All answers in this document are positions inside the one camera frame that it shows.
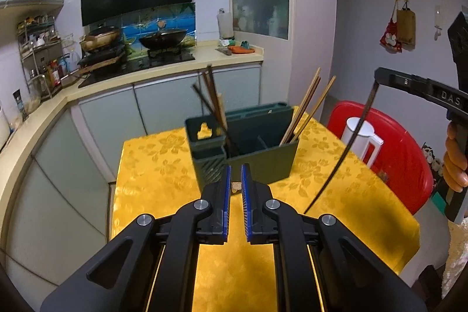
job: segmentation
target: white pitcher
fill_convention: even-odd
[[[356,130],[357,123],[359,122],[358,117],[348,118],[346,121],[346,128],[343,132],[343,136],[341,137],[341,141],[344,144],[348,144],[351,139],[351,135]],[[374,164],[375,159],[383,145],[383,140],[375,134],[374,126],[372,126],[368,121],[364,121],[361,130],[359,131],[356,140],[354,141],[351,151],[353,151],[356,156],[364,160],[364,156],[369,149],[369,145],[374,146],[374,151],[369,158],[367,166],[370,168],[372,164]]]

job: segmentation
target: rice cooker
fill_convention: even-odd
[[[0,149],[3,148],[6,141],[10,137],[10,126],[6,120],[5,113],[0,105]]]

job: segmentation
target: wok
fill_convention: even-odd
[[[120,38],[120,28],[113,26],[99,27],[86,36],[81,37],[81,48],[85,52],[91,52],[95,49],[109,45]]]
[[[179,44],[186,34],[187,30],[182,30],[180,28],[167,28],[159,30],[152,35],[140,38],[140,43],[148,49],[167,49]]]

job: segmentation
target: floor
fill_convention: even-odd
[[[328,95],[324,101],[324,108],[320,117],[320,123],[328,124],[331,111],[338,99]],[[415,214],[421,229],[420,249],[409,261],[400,274],[401,278],[412,286],[419,278],[422,271],[429,265],[440,268],[448,257],[450,233],[448,223],[436,206],[429,200],[418,213]]]

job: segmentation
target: pitcher handle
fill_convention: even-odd
[[[369,161],[367,162],[367,167],[371,168],[372,164],[374,164],[374,161],[377,158],[378,153],[380,152],[380,149],[382,148],[383,140],[378,135],[374,135],[369,137],[369,144],[374,146],[374,151],[369,158]]]

